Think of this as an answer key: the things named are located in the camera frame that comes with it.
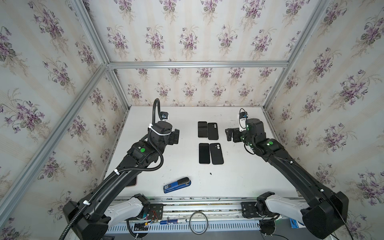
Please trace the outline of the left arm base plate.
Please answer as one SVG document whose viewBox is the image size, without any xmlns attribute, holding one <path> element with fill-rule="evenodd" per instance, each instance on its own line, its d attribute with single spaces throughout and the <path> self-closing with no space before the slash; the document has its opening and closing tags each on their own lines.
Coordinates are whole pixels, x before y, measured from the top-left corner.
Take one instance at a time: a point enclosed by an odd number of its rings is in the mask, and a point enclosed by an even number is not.
<svg viewBox="0 0 384 240">
<path fill-rule="evenodd" d="M 149 204 L 143 207 L 141 212 L 134 220 L 161 220 L 163 218 L 163 204 Z"/>
</svg>

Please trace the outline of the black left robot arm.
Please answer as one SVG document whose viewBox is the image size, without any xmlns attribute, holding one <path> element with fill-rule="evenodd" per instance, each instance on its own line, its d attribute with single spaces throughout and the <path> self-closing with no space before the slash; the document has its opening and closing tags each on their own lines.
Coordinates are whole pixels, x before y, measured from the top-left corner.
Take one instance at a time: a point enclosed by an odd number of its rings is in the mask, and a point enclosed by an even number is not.
<svg viewBox="0 0 384 240">
<path fill-rule="evenodd" d="M 111 203 L 140 173 L 160 169 L 166 146 L 178 144 L 179 135 L 180 131 L 168 122 L 168 113 L 161 111 L 160 100 L 155 99 L 147 134 L 132 145 L 119 165 L 93 191 L 77 202 L 65 204 L 63 213 L 68 225 L 59 238 L 64 240 L 73 231 L 81 240 L 100 240 L 109 228 L 137 217 L 150 204 L 144 195 L 136 194 L 114 206 Z"/>
</svg>

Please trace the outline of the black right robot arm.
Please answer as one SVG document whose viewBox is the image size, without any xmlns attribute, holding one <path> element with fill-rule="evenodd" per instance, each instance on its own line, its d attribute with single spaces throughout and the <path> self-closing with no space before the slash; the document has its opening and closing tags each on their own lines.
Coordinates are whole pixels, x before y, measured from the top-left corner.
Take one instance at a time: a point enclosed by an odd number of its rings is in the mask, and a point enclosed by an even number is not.
<svg viewBox="0 0 384 240">
<path fill-rule="evenodd" d="M 261 157 L 277 169 L 305 199 L 301 203 L 266 192 L 257 197 L 254 206 L 259 216 L 269 219 L 285 216 L 296 220 L 322 240 L 347 225 L 348 197 L 319 182 L 291 157 L 281 143 L 267 138 L 261 120 L 242 118 L 238 128 L 226 129 L 225 133 L 228 141 L 242 142 L 247 152 Z"/>
</svg>

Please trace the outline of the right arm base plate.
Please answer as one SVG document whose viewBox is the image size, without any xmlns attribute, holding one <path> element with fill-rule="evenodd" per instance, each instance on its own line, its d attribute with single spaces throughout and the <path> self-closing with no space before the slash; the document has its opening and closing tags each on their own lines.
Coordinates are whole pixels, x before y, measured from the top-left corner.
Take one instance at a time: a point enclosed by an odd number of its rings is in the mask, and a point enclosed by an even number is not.
<svg viewBox="0 0 384 240">
<path fill-rule="evenodd" d="M 259 202 L 241 202 L 242 216 L 246 219 L 264 217 L 262 205 Z"/>
</svg>

